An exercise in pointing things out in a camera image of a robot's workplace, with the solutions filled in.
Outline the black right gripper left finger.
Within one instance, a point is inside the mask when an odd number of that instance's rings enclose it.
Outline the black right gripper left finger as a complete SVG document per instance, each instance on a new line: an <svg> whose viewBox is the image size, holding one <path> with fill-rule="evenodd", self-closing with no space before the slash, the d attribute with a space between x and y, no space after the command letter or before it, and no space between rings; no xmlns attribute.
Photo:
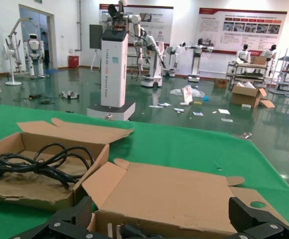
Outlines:
<svg viewBox="0 0 289 239"><path fill-rule="evenodd" d="M12 239L105 239L88 231L91 222L92 199L89 196L74 207L58 210L43 224L12 236Z"/></svg>

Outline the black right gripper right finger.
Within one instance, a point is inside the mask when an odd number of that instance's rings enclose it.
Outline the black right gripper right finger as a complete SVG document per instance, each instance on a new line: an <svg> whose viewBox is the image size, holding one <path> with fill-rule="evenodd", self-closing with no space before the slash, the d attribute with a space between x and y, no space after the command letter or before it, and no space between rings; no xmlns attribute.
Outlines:
<svg viewBox="0 0 289 239"><path fill-rule="evenodd" d="M289 239L289 226L270 212L253 209L237 197L229 199L229 219L237 231L229 239Z"/></svg>

